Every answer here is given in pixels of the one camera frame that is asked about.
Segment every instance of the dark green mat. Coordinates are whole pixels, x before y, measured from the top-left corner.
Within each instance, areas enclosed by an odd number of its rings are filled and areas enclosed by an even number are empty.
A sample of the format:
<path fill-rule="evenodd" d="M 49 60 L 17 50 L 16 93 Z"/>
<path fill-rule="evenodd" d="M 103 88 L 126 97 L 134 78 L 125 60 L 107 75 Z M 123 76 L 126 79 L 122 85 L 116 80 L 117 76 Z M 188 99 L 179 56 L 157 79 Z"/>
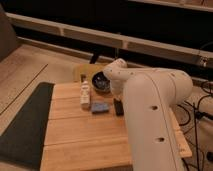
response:
<path fill-rule="evenodd" d="M 0 136 L 0 160 L 40 168 L 53 84 L 40 83 Z"/>

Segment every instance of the wooden table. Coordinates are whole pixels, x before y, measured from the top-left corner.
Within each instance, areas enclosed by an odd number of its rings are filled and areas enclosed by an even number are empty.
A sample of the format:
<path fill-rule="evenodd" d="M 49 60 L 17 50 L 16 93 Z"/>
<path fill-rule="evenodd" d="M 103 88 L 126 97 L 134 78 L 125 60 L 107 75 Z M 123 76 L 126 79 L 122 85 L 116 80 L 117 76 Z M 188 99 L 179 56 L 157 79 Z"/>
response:
<path fill-rule="evenodd" d="M 124 118 L 115 115 L 111 94 L 100 95 L 92 91 L 93 101 L 105 101 L 110 105 L 110 112 L 101 115 L 82 110 L 79 94 L 80 83 L 54 86 L 41 170 L 97 170 L 131 166 Z M 189 157 L 191 151 L 174 114 L 172 118 L 180 154 Z"/>

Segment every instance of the brown object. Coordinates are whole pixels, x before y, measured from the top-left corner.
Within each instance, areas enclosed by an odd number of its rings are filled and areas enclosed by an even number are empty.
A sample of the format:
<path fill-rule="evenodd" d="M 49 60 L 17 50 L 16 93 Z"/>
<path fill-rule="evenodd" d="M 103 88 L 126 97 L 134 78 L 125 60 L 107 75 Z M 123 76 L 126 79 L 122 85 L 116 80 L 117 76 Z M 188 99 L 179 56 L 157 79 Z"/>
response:
<path fill-rule="evenodd" d="M 0 4 L 0 62 L 18 47 L 16 34 Z"/>
<path fill-rule="evenodd" d="M 55 85 L 41 170 L 96 170 L 123 166 L 131 170 L 124 117 L 115 115 L 112 95 L 92 91 L 93 99 L 110 103 L 110 112 L 103 115 L 82 110 L 79 95 L 80 83 Z M 180 155 L 189 157 L 191 151 L 172 111 L 171 116 Z"/>

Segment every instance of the cable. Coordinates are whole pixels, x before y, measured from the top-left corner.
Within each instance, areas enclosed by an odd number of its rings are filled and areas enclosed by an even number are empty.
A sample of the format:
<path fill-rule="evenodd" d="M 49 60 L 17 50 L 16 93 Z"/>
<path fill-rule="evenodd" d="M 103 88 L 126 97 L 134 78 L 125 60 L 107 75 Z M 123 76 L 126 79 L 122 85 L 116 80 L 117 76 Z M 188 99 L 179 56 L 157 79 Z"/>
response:
<path fill-rule="evenodd" d="M 204 2 L 205 2 L 205 0 L 202 0 L 202 1 L 201 1 L 201 5 L 203 5 L 203 4 L 204 4 Z"/>
<path fill-rule="evenodd" d="M 199 154 L 198 154 L 198 133 L 197 133 L 197 122 L 196 122 L 196 109 L 195 109 L 195 104 L 193 104 L 194 106 L 194 125 L 195 125 L 195 145 L 196 145 L 196 158 L 197 158 L 197 167 L 198 167 L 198 171 L 200 171 L 200 162 L 199 162 Z"/>
<path fill-rule="evenodd" d="M 187 170 L 187 171 L 190 171 L 190 170 L 189 170 L 189 166 L 188 166 L 188 164 L 186 163 L 186 160 L 182 158 L 182 161 L 183 161 L 183 164 L 184 164 L 185 167 L 186 167 L 186 170 Z"/>
<path fill-rule="evenodd" d="M 200 109 L 200 103 L 207 97 L 211 97 L 211 95 L 208 94 L 208 95 L 205 95 L 205 96 L 200 98 L 200 100 L 197 103 L 197 107 L 196 107 L 197 111 L 199 111 L 199 109 Z"/>
<path fill-rule="evenodd" d="M 186 112 L 186 114 L 188 116 L 188 120 L 185 123 L 181 123 L 179 125 L 180 126 L 186 126 L 186 125 L 188 125 L 190 123 L 190 121 L 191 121 L 191 115 L 190 115 L 189 111 L 185 107 L 183 107 L 181 105 L 177 105 L 177 106 L 180 107 L 180 108 L 182 108 Z"/>
<path fill-rule="evenodd" d="M 190 143 L 193 147 L 195 147 L 196 148 L 196 145 L 194 144 L 194 143 L 192 143 L 189 139 L 187 139 L 186 138 L 186 140 L 187 140 L 187 142 L 188 143 Z M 198 150 L 201 152 L 201 154 L 202 154 L 202 169 L 201 169 L 201 171 L 203 171 L 204 170 L 204 164 L 205 164 L 205 154 L 204 154 L 204 152 L 203 152 L 203 150 L 201 149 L 201 148 L 199 148 L 198 147 Z"/>
<path fill-rule="evenodd" d="M 208 83 L 208 89 L 209 89 L 209 91 L 206 90 L 205 87 L 204 87 L 205 84 L 207 84 L 207 83 Z M 212 84 L 211 84 L 211 81 L 210 81 L 210 80 L 202 82 L 202 83 L 201 83 L 201 89 L 202 89 L 205 93 L 210 94 L 210 95 L 213 96 L 213 93 L 212 93 Z"/>

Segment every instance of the black cable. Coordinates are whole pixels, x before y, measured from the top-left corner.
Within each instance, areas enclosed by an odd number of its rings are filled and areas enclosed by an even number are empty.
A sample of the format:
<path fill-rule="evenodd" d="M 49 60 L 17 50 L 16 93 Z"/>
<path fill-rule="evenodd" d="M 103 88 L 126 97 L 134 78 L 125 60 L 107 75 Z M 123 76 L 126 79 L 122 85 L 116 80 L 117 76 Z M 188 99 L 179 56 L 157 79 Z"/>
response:
<path fill-rule="evenodd" d="M 194 143 L 192 143 L 189 139 L 187 139 L 186 138 L 186 140 L 187 140 L 187 142 L 188 143 L 190 143 L 193 147 L 195 147 L 196 148 L 196 145 L 194 144 Z M 201 148 L 199 148 L 198 147 L 198 150 L 201 152 L 201 154 L 202 154 L 202 169 L 201 169 L 201 171 L 203 171 L 204 170 L 204 164 L 205 164 L 205 154 L 204 154 L 204 152 L 203 152 L 203 150 L 201 149 Z"/>
<path fill-rule="evenodd" d="M 185 167 L 186 167 L 186 170 L 187 170 L 187 171 L 190 171 L 190 170 L 189 170 L 189 166 L 188 166 L 188 164 L 186 163 L 186 160 L 182 158 L 182 161 L 183 161 L 183 164 L 184 164 Z"/>
<path fill-rule="evenodd" d="M 188 106 L 191 106 L 192 108 L 194 107 L 191 103 L 189 103 L 188 101 L 184 101 L 184 103 L 186 103 Z"/>
<path fill-rule="evenodd" d="M 191 163 L 187 163 L 187 164 L 188 164 L 188 166 L 191 166 L 191 167 L 193 167 L 193 168 L 198 170 L 197 166 L 195 166 L 194 164 L 191 164 Z"/>
<path fill-rule="evenodd" d="M 201 104 L 201 102 L 202 102 L 205 98 L 207 98 L 207 97 L 211 97 L 211 95 L 208 94 L 208 95 L 205 95 L 205 96 L 203 96 L 203 97 L 200 98 L 200 100 L 199 100 L 198 103 L 197 103 L 197 107 L 196 107 L 197 111 L 200 110 L 200 104 Z"/>
<path fill-rule="evenodd" d="M 190 121 L 191 121 L 191 115 L 190 115 L 189 111 L 185 107 L 183 107 L 181 105 L 177 105 L 177 106 L 180 107 L 180 108 L 182 108 L 186 112 L 186 114 L 188 116 L 188 120 L 185 123 L 181 123 L 179 125 L 180 126 L 186 126 L 186 125 L 188 125 L 190 123 Z"/>
<path fill-rule="evenodd" d="M 209 91 L 205 89 L 205 84 L 207 84 L 207 83 L 208 83 L 208 89 L 209 89 Z M 207 94 L 213 96 L 211 81 L 204 81 L 204 82 L 202 82 L 202 83 L 201 83 L 201 89 L 202 89 L 205 93 L 207 93 Z"/>
<path fill-rule="evenodd" d="M 201 1 L 201 5 L 203 5 L 203 4 L 204 4 L 204 2 L 205 2 L 205 0 L 202 0 L 202 1 Z"/>
<path fill-rule="evenodd" d="M 195 125 L 195 145 L 196 145 L 196 158 L 197 158 L 197 167 L 198 167 L 198 171 L 200 171 L 200 162 L 199 162 L 199 154 L 198 154 L 198 133 L 197 133 L 197 122 L 196 122 L 196 109 L 195 109 L 195 104 L 193 104 L 194 106 L 194 125 Z"/>

